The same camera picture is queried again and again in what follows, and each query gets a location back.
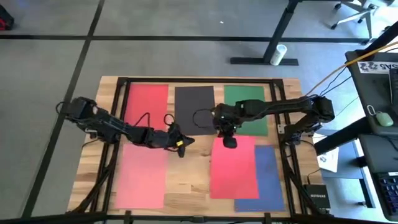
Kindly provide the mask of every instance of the white paper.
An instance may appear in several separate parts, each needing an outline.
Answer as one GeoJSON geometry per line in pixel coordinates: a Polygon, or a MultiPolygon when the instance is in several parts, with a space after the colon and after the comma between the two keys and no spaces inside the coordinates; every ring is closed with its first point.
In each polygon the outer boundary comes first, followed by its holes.
{"type": "MultiPolygon", "coordinates": [[[[318,141],[321,141],[325,137],[326,136],[322,136],[320,134],[314,134],[313,141],[314,143],[316,143],[318,141]]],[[[319,155],[317,157],[319,167],[332,172],[337,172],[338,150],[339,148],[337,147],[327,153],[319,155]]]]}
{"type": "Polygon", "coordinates": [[[397,62],[357,62],[361,73],[388,74],[390,69],[398,68],[397,62]]]}

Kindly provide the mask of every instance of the black paper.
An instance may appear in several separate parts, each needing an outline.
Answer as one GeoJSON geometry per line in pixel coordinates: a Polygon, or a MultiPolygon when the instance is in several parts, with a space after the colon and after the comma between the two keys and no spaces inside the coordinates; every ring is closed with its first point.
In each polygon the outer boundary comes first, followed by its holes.
{"type": "Polygon", "coordinates": [[[195,115],[197,125],[192,121],[195,111],[215,107],[212,86],[175,87],[175,120],[185,135],[215,134],[213,116],[210,111],[199,111],[195,115]]]}

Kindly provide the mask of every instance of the office chair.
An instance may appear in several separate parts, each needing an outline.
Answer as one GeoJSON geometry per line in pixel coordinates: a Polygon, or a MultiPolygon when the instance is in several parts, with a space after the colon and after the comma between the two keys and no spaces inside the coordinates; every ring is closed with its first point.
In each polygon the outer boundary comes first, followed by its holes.
{"type": "Polygon", "coordinates": [[[361,4],[355,4],[353,2],[340,2],[335,6],[335,9],[338,10],[341,8],[341,5],[344,4],[356,11],[358,13],[353,14],[352,16],[347,17],[346,19],[342,19],[335,23],[333,26],[331,26],[331,29],[336,29],[338,24],[352,21],[354,19],[358,19],[358,23],[361,23],[363,19],[366,19],[366,26],[368,27],[368,33],[369,33],[369,40],[366,41],[367,44],[373,37],[372,37],[372,22],[371,18],[374,14],[374,12],[379,9],[380,7],[389,7],[394,3],[395,0],[359,0],[361,4]]]}

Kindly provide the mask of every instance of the colored paper sheet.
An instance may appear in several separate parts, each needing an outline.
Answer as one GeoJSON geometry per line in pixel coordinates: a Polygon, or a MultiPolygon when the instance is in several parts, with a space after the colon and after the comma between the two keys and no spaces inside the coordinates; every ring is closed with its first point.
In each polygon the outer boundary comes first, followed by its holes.
{"type": "Polygon", "coordinates": [[[211,198],[259,198],[254,160],[254,137],[235,136],[237,148],[224,147],[223,139],[213,143],[210,164],[211,198]]]}
{"type": "MultiPolygon", "coordinates": [[[[124,121],[133,125],[148,112],[150,113],[150,127],[166,130],[164,116],[167,113],[168,94],[168,85],[131,84],[124,121]]],[[[147,126],[147,123],[147,117],[144,117],[138,126],[147,126]]]]}
{"type": "Polygon", "coordinates": [[[115,208],[163,208],[167,151],[125,144],[115,208]]]}
{"type": "Polygon", "coordinates": [[[215,107],[214,89],[212,86],[176,87],[175,88],[175,120],[185,135],[216,134],[213,127],[213,115],[210,111],[215,107]]]}
{"type": "MultiPolygon", "coordinates": [[[[262,86],[224,86],[224,103],[228,105],[235,105],[235,102],[241,100],[262,100],[264,98],[264,88],[262,86]]],[[[238,128],[236,134],[251,135],[251,136],[267,136],[267,118],[262,118],[256,121],[245,122],[241,128],[238,128]]]]}
{"type": "Polygon", "coordinates": [[[272,146],[256,146],[258,199],[235,200],[237,212],[283,212],[284,199],[272,146]]]}

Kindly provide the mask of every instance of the blue paper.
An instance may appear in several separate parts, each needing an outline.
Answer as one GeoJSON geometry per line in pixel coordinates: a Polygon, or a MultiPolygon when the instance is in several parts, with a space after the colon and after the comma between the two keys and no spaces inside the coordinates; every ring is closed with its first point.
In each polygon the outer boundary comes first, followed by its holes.
{"type": "Polygon", "coordinates": [[[258,199],[236,199],[237,212],[283,212],[285,211],[278,166],[272,146],[256,146],[256,174],[258,199]]]}

